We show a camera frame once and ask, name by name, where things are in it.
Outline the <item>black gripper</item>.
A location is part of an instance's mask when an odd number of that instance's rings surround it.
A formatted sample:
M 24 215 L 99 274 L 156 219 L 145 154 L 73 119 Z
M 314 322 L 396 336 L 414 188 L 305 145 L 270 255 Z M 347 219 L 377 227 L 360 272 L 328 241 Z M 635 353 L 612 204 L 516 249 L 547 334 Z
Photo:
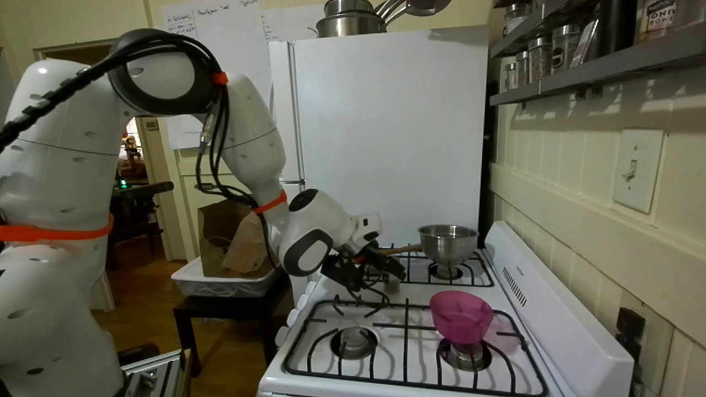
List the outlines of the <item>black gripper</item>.
M 389 304 L 390 295 L 382 285 L 364 281 L 369 265 L 392 274 L 400 281 L 406 279 L 404 265 L 390 254 L 380 251 L 374 241 L 366 242 L 361 249 L 342 248 L 337 254 L 328 254 L 322 262 L 322 274 L 347 286 L 355 303 Z

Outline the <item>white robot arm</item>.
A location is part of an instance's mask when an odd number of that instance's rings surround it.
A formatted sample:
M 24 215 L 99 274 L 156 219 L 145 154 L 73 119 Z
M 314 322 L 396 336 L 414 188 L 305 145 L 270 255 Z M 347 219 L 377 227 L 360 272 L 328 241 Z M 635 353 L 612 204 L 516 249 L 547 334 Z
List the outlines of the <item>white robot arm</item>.
M 138 114 L 193 114 L 213 171 L 205 184 L 248 205 L 278 270 L 309 276 L 337 265 L 360 286 L 366 266 L 402 276 L 377 244 L 372 219 L 349 217 L 320 189 L 286 197 L 285 148 L 255 86 L 222 71 L 193 38 L 158 28 L 123 33 L 88 67 L 31 65 L 0 128 L 0 380 L 10 397 L 119 397 L 126 378 L 91 313 L 112 230 L 119 130 Z

